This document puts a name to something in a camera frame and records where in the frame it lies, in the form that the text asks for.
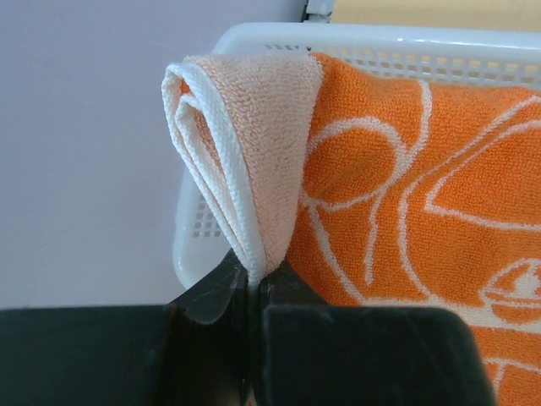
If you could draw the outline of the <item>orange Doraemon towel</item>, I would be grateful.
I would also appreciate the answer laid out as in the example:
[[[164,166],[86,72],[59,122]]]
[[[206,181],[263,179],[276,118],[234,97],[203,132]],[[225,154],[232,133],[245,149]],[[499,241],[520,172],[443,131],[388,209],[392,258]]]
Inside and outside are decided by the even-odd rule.
[[[540,95],[366,74],[323,53],[166,69],[172,143],[249,283],[472,329],[501,405],[540,402]]]

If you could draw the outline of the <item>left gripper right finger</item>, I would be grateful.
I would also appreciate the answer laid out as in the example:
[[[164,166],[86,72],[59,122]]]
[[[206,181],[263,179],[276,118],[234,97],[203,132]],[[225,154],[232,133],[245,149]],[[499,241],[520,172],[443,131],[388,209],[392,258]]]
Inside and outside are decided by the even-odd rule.
[[[337,405],[336,308],[290,266],[253,290],[253,389],[258,405]]]

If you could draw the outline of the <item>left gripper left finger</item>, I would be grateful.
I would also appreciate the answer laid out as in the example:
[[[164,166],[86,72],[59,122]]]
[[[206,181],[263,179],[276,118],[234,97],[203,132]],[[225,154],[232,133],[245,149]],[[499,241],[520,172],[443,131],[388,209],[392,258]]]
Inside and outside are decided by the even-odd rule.
[[[232,251],[172,301],[157,405],[242,405],[247,273]]]

